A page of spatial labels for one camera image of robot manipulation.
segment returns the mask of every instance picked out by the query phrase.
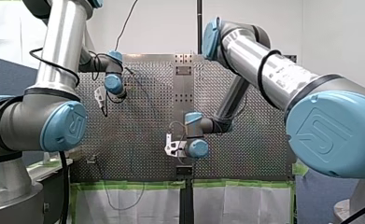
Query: pegboard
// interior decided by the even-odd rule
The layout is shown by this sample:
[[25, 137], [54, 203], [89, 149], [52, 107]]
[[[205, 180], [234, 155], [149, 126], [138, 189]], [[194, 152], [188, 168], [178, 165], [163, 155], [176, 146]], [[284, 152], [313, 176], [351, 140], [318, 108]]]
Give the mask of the pegboard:
[[[235, 75], [199, 56], [194, 61], [194, 107], [212, 117]], [[205, 137], [210, 155], [197, 161], [195, 177], [291, 179], [295, 156], [288, 145], [283, 112], [268, 105], [253, 86], [248, 88], [239, 109], [245, 112], [234, 119], [231, 133]]]
[[[175, 180], [175, 159], [164, 152], [165, 134], [171, 121], [180, 119], [175, 110], [175, 81], [189, 82], [194, 91], [184, 93], [184, 111], [195, 109], [212, 116], [232, 83], [228, 70], [200, 56], [191, 58], [187, 82], [175, 79], [175, 55], [125, 55], [123, 76], [128, 97], [122, 104], [108, 104], [105, 118], [94, 100], [94, 91], [103, 85], [91, 74], [81, 74], [77, 88], [89, 113], [81, 159], [71, 169], [73, 182], [99, 179], [162, 181]], [[293, 154], [288, 150], [282, 113], [272, 109], [253, 88], [247, 93], [246, 112], [235, 120], [234, 131], [221, 136], [207, 135], [210, 156], [197, 161], [197, 178], [241, 178], [287, 180], [291, 177]], [[97, 155], [96, 165], [87, 160]]]

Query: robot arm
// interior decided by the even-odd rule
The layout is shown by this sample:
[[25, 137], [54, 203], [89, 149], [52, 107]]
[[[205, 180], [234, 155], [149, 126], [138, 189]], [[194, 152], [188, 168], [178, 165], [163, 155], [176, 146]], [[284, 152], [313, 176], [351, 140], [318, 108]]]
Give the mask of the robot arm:
[[[73, 68], [73, 70], [78, 68], [80, 72], [84, 73], [104, 72], [106, 73], [105, 89], [120, 99], [127, 96], [121, 76], [123, 71], [122, 55], [115, 50], [110, 50], [108, 54], [95, 54], [88, 51], [82, 44], [86, 20], [92, 16], [94, 8], [103, 5], [103, 0], [23, 0], [23, 2], [35, 17], [48, 26], [48, 32], [51, 32], [52, 36], [60, 37], [62, 35], [63, 38], [66, 38], [63, 45], [58, 46], [58, 50], [66, 55], [61, 60], [74, 60], [74, 63], [69, 64], [71, 66], [67, 66], [67, 68]], [[48, 51], [51, 47], [57, 47], [54, 41], [47, 41], [45, 44], [48, 45]], [[51, 59], [51, 55], [47, 57], [45, 53], [43, 57]], [[78, 63], [76, 62], [76, 54], [79, 58]], [[58, 61], [56, 63], [61, 63], [60, 65], [66, 65], [60, 60], [56, 61]]]
[[[311, 73], [259, 43], [263, 37], [267, 35], [255, 26], [210, 22], [204, 33], [204, 57], [232, 70], [285, 112], [289, 144], [305, 164], [324, 175], [365, 178], [365, 88], [339, 75]], [[236, 83], [238, 78], [217, 114], [235, 113], [236, 106], [225, 105], [241, 99], [241, 94], [229, 96], [244, 89], [245, 85], [235, 88]], [[198, 119], [206, 123], [200, 113], [191, 113], [185, 124], [188, 133], [199, 133], [200, 139], [197, 130], [207, 129], [193, 125]], [[191, 136], [187, 147], [195, 141]]]

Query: metal pole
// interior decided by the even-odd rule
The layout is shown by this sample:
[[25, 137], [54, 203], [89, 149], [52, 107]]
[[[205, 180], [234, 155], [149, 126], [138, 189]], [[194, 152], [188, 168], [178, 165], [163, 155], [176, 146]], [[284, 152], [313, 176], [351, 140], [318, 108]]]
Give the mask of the metal pole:
[[203, 44], [203, 0], [197, 0], [197, 53], [202, 54]]

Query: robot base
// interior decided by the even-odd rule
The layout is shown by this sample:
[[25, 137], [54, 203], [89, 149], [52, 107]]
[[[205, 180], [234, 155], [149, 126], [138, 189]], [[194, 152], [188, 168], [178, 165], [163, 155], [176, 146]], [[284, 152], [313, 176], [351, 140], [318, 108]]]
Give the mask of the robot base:
[[43, 187], [32, 186], [31, 193], [0, 206], [0, 224], [43, 224]]

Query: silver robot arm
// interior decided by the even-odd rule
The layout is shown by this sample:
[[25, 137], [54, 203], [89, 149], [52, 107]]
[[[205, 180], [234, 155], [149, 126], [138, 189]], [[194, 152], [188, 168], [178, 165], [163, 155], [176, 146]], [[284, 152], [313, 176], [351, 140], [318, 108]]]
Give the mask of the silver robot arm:
[[203, 133], [216, 133], [214, 124], [230, 125], [228, 118], [235, 114], [249, 83], [270, 105], [284, 111], [289, 144], [305, 164], [324, 175], [365, 178], [365, 88], [339, 75], [318, 75], [298, 66], [270, 50], [268, 39], [252, 25], [220, 19], [207, 25], [204, 57], [218, 61], [236, 78], [216, 119], [208, 121], [201, 113], [186, 115], [186, 150], [207, 150], [206, 143], [194, 142], [204, 142]]
[[82, 44], [86, 20], [100, 0], [23, 2], [48, 31], [43, 49], [36, 50], [42, 53], [36, 55], [35, 84], [23, 96], [0, 96], [0, 224], [43, 223], [42, 187], [32, 183], [21, 152], [63, 152], [80, 143], [87, 112], [76, 93], [77, 71], [106, 72], [109, 92], [124, 92], [120, 54], [91, 55]]

